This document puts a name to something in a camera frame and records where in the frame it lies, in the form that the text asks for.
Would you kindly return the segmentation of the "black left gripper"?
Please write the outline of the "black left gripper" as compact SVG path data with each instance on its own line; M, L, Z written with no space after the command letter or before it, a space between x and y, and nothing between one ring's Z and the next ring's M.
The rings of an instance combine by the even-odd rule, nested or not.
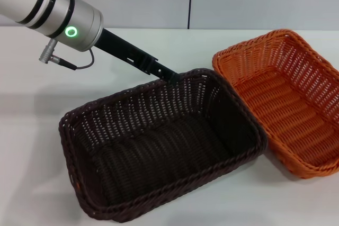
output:
M136 67L146 74L152 74L166 82L177 82L180 75L157 62L152 55L144 52L133 44L103 29L94 45L106 53Z

